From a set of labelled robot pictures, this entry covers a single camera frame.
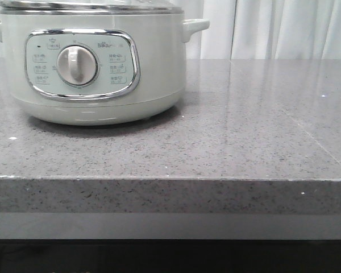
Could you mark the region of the glass pot lid steel rim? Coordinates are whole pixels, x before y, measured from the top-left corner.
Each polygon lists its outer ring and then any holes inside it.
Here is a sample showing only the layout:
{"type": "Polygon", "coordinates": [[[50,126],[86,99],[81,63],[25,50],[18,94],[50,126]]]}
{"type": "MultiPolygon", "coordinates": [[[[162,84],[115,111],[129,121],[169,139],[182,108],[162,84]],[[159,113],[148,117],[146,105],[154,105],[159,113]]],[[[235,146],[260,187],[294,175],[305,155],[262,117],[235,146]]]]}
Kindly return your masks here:
{"type": "Polygon", "coordinates": [[[1,14],[182,14],[169,1],[0,1],[1,14]]]}

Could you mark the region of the pale green electric cooking pot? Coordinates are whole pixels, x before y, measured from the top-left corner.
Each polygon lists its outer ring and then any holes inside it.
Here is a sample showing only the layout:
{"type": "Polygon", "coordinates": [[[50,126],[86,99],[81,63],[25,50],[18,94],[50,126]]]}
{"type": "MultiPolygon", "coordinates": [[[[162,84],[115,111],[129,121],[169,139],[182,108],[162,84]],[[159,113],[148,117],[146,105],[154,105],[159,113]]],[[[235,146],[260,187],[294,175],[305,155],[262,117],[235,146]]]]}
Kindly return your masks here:
{"type": "Polygon", "coordinates": [[[186,87],[185,44],[209,27],[184,14],[1,14],[10,92],[29,115],[65,125],[111,125],[172,107],[186,87]],[[97,74],[71,85],[57,72],[69,46],[88,49],[97,74]]]}

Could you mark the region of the grey round timer knob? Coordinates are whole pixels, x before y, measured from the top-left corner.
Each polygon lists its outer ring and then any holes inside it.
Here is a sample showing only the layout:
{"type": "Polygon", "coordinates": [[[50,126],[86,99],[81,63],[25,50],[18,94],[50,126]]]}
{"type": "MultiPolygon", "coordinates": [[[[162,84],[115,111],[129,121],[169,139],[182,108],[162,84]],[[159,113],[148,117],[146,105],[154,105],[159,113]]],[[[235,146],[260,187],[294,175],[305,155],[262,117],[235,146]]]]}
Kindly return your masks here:
{"type": "Polygon", "coordinates": [[[97,74],[97,60],[88,49],[72,45],[58,55],[57,72],[71,85],[86,85],[97,74]]]}

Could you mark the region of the white curtain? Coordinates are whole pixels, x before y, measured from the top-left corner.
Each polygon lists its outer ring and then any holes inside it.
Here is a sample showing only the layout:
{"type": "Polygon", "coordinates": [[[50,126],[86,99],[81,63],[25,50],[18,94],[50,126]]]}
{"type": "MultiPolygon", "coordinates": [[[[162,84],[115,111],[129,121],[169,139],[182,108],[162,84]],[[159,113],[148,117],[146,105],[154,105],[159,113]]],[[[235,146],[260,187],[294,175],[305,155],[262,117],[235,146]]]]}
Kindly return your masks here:
{"type": "Polygon", "coordinates": [[[341,1],[175,1],[209,29],[188,59],[341,59],[341,1]]]}

